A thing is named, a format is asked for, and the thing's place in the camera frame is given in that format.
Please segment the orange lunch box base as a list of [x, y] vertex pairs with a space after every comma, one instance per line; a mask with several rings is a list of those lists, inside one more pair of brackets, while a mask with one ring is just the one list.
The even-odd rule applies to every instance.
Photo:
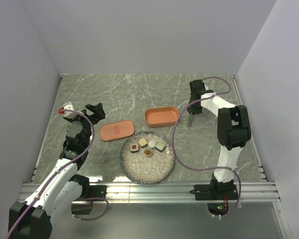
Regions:
[[175, 107], [152, 108], [145, 111], [145, 122], [149, 127], [174, 125], [179, 117]]

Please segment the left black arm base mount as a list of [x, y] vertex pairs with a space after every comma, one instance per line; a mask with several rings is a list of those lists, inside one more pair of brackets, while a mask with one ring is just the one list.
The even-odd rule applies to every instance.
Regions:
[[106, 185], [90, 185], [89, 186], [89, 196], [91, 198], [106, 198], [107, 186]]

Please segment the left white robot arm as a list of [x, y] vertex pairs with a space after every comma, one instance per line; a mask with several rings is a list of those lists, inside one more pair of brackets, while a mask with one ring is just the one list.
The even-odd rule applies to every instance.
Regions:
[[22, 202], [15, 202], [11, 206], [8, 239], [48, 239], [53, 224], [72, 202], [108, 202], [105, 186], [94, 189], [89, 178], [77, 173], [94, 141], [94, 125], [106, 117], [103, 105], [88, 104], [79, 111], [71, 102], [67, 102], [58, 112], [69, 122], [63, 149], [40, 186]]

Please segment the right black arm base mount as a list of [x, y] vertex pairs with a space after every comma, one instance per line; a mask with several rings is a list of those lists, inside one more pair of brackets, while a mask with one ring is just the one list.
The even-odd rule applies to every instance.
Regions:
[[197, 184], [189, 192], [195, 196], [196, 201], [215, 201], [215, 200], [237, 200], [238, 191], [235, 185], [229, 187], [220, 187], [215, 185]]

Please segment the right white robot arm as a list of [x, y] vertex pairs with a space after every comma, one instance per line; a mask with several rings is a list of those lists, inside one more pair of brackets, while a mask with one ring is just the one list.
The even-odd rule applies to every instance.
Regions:
[[189, 83], [191, 106], [187, 108], [190, 115], [198, 115], [207, 109], [217, 117], [217, 138], [221, 145], [218, 169], [212, 174], [210, 185], [205, 195], [221, 199], [226, 195], [237, 195], [234, 185], [234, 173], [240, 152], [251, 139], [248, 110], [244, 105], [232, 104], [209, 90], [203, 80]]

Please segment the metal tongs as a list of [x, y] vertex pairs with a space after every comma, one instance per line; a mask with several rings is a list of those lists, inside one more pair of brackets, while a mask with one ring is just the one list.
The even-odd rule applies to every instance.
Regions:
[[190, 113], [188, 118], [187, 118], [187, 127], [190, 127], [192, 124], [192, 117], [193, 117], [193, 113]]

